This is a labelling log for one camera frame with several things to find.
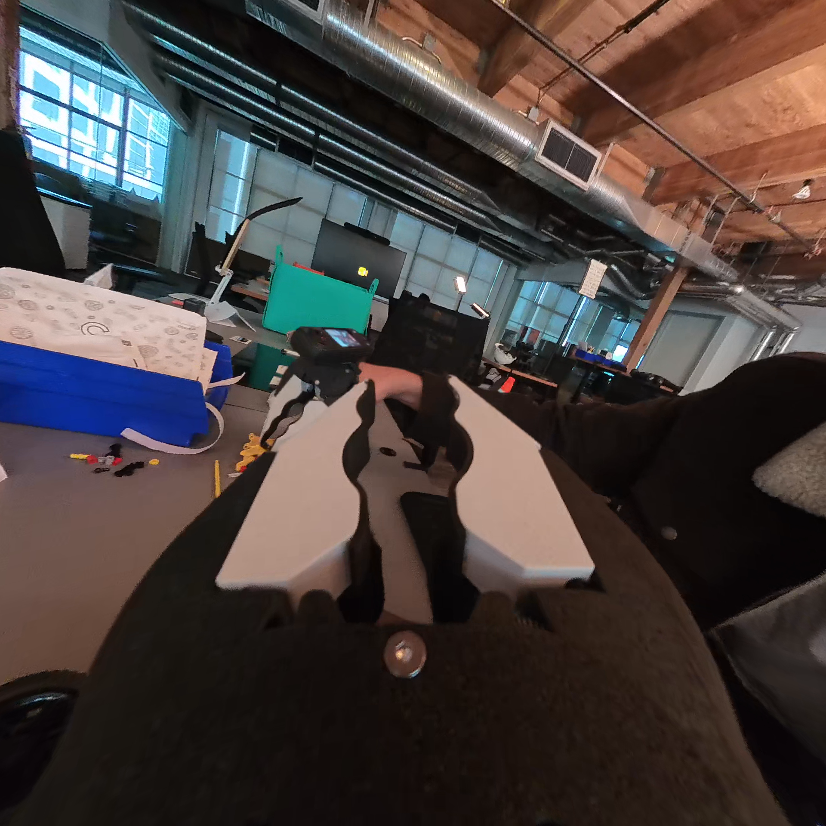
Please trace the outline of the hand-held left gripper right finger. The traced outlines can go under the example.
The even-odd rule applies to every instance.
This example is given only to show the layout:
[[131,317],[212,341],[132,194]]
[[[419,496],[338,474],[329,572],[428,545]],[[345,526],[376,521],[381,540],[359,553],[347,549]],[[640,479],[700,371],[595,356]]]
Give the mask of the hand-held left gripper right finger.
[[433,618],[466,620],[485,593],[518,602],[587,580],[594,561],[540,444],[458,377],[447,383],[455,473],[436,512],[445,532],[422,558]]

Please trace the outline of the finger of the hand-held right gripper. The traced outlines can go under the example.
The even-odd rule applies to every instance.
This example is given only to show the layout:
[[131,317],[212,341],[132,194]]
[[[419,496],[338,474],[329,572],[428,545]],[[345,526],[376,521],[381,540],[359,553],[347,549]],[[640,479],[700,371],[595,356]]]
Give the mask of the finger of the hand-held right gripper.
[[268,412],[261,429],[261,447],[273,450],[279,439],[287,435],[304,415],[306,383],[298,377],[290,377],[268,397]]
[[333,409],[338,400],[329,405],[321,399],[308,401],[303,412],[290,424],[284,433],[284,445],[311,444],[320,437],[323,438],[329,429]]

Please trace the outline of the pile of yellow toy bricks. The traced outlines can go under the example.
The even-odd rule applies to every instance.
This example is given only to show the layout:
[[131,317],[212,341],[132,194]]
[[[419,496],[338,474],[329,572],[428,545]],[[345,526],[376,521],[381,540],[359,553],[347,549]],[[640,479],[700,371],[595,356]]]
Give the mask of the pile of yellow toy bricks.
[[234,470],[228,473],[228,478],[238,478],[257,458],[269,452],[274,447],[274,441],[274,437],[269,437],[262,441],[259,435],[250,433],[243,448],[240,450],[239,461],[235,464]]

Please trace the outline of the person's right forearm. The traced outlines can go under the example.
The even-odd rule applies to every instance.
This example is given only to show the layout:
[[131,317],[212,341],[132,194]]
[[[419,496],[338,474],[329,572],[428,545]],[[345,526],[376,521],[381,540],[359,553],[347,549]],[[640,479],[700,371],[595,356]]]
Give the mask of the person's right forearm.
[[617,496],[676,444],[677,426],[697,412],[711,390],[632,405],[542,404],[490,390],[477,394],[555,453],[592,490]]

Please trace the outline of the grey desk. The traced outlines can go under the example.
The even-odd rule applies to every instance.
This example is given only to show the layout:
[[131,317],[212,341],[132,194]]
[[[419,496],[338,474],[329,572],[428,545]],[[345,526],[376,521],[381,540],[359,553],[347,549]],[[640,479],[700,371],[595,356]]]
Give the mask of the grey desk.
[[[241,493],[230,480],[266,396],[232,390],[225,433],[198,455],[161,454],[121,438],[2,423],[2,683],[37,672],[87,672],[123,604],[171,542],[208,506]],[[69,453],[121,442],[128,461],[160,466],[95,476]],[[213,498],[213,461],[222,493]]]

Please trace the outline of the person's right hand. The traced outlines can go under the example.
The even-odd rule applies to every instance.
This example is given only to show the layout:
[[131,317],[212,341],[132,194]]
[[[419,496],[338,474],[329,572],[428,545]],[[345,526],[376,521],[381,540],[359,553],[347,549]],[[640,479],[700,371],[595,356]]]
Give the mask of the person's right hand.
[[424,395],[423,378],[415,373],[391,367],[370,367],[367,380],[373,383],[377,401],[397,401],[411,410],[419,410]]

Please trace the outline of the green storage box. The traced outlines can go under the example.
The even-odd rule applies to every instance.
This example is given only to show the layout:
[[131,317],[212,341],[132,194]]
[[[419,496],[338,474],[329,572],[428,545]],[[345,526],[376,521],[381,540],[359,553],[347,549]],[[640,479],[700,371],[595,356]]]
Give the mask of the green storage box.
[[280,347],[256,344],[248,350],[249,368],[245,375],[247,386],[267,393],[281,382],[281,377],[295,360],[294,356],[284,354]]

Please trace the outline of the teal fabric bag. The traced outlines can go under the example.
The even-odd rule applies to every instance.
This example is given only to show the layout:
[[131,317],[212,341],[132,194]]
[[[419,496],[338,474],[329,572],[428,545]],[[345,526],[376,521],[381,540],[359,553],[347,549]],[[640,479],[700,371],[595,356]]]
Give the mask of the teal fabric bag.
[[349,284],[284,261],[279,244],[261,325],[287,334],[302,326],[334,327],[366,334],[379,281]]

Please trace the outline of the black monitor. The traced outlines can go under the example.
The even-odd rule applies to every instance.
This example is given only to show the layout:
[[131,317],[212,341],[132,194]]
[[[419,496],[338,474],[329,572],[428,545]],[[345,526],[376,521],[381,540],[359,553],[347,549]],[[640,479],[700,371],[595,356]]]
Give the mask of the black monitor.
[[351,224],[321,222],[311,268],[364,289],[377,281],[376,295],[395,296],[407,254],[387,239]]

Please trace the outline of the white paper strip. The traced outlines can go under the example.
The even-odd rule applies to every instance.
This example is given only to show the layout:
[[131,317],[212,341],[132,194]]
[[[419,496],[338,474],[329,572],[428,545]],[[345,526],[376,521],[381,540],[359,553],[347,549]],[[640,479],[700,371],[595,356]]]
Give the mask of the white paper strip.
[[208,401],[213,390],[229,389],[245,376],[200,382],[177,377],[150,380],[148,391],[121,414],[120,435],[147,449],[192,456],[219,444],[225,433],[221,410]]

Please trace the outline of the blue plastic bin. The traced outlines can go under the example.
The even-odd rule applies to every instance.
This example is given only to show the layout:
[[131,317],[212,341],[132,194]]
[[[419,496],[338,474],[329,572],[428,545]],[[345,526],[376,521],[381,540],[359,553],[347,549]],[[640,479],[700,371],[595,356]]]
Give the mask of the blue plastic bin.
[[2,343],[1,421],[126,439],[121,414],[160,377],[169,376]]

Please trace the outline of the brown fleece-lined jacket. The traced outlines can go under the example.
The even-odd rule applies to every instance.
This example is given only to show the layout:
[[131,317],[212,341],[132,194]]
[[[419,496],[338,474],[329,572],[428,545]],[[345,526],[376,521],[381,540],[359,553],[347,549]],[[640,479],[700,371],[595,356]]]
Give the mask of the brown fleece-lined jacket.
[[739,367],[631,488],[607,496],[701,628],[824,573],[824,517],[761,490],[755,473],[825,419],[824,354]]

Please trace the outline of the large white printed paper bag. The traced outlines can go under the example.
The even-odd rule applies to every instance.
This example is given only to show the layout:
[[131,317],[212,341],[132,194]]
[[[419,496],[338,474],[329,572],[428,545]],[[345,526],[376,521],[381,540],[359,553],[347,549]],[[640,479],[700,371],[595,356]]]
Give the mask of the large white printed paper bag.
[[199,380],[206,322],[173,305],[2,268],[4,344]]

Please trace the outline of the paned window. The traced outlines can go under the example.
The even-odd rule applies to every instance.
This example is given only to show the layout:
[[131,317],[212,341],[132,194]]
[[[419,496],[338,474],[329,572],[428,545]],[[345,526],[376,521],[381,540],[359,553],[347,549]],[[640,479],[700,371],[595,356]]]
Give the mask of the paned window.
[[163,201],[170,116],[101,44],[21,29],[19,112],[34,158]]

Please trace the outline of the silver ventilation duct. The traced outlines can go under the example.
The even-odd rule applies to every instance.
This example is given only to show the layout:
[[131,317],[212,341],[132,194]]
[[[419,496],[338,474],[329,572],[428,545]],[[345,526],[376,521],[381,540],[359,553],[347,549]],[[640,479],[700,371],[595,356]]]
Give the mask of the silver ventilation duct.
[[524,262],[597,259],[621,295],[643,301],[686,265],[682,291],[794,335],[800,322],[736,283],[697,231],[608,177],[601,155],[441,68],[346,2],[125,2],[159,74],[268,135],[333,161],[382,200],[444,229],[466,225]]

